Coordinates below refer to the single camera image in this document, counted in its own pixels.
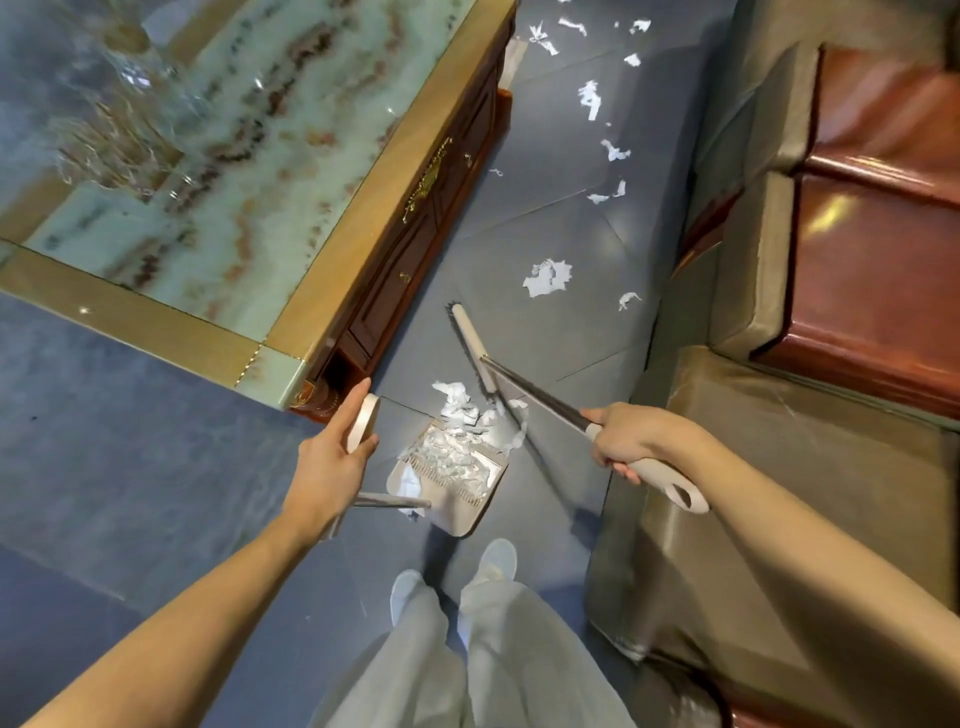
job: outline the handle grip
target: handle grip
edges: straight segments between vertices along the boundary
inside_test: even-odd
[[[587,425],[587,438],[593,442],[603,427],[597,424]],[[666,463],[652,457],[640,458],[627,465],[640,476],[640,480],[663,491],[675,505],[690,513],[706,513],[710,506],[700,489],[686,475],[671,468]]]

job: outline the floor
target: floor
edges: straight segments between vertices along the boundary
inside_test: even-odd
[[[462,381],[480,398],[450,302],[464,303],[494,356],[557,396],[629,397],[683,223],[708,60],[732,6],[523,1],[517,35],[542,21],[559,53],[527,48],[512,127],[488,164],[500,174],[482,180],[378,372],[382,443],[365,490],[384,490],[396,456],[439,415],[434,381]],[[588,33],[558,25],[561,15]],[[631,35],[638,18],[650,29]],[[624,61],[634,52],[638,67]],[[592,122],[578,97],[588,81],[602,98]],[[603,139],[631,155],[609,161]],[[624,196],[588,199],[621,180]],[[572,280],[531,299],[523,280],[547,258],[570,264]],[[628,292],[640,301],[619,310]],[[3,728],[252,538],[316,430],[13,300],[0,299],[0,340],[0,590],[13,595],[0,606]],[[527,446],[463,541],[396,512],[351,513],[292,575],[204,725],[307,725],[325,688],[388,630],[400,570],[422,569],[452,604],[497,536],[517,545],[517,578],[585,636],[614,683],[636,680],[582,608],[608,474],[577,433],[530,418]]]

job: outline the pants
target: pants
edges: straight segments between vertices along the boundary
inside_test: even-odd
[[[446,627],[436,594],[421,586],[313,728],[635,728],[580,639],[522,584],[475,579],[464,588],[466,665],[446,646]]]

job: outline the white shoe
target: white shoe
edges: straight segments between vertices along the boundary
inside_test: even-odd
[[[472,582],[513,581],[516,576],[516,546],[506,539],[493,539],[484,549]]]
[[[401,571],[394,580],[394,587],[390,590],[390,621],[394,627],[400,622],[410,597],[420,586],[426,586],[426,584],[423,582],[422,574],[416,569]]]

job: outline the drawer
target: drawer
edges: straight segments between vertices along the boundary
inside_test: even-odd
[[[447,156],[441,178],[435,188],[437,218],[443,220],[467,179],[467,175],[493,128],[496,108],[495,73],[480,85],[476,97],[467,103],[467,109],[453,128],[454,148]]]
[[[417,274],[436,234],[437,222],[428,198],[423,201],[419,214],[400,228],[398,240],[390,246],[387,262],[364,296],[350,325],[350,333],[368,354],[373,354],[389,328],[403,294]]]

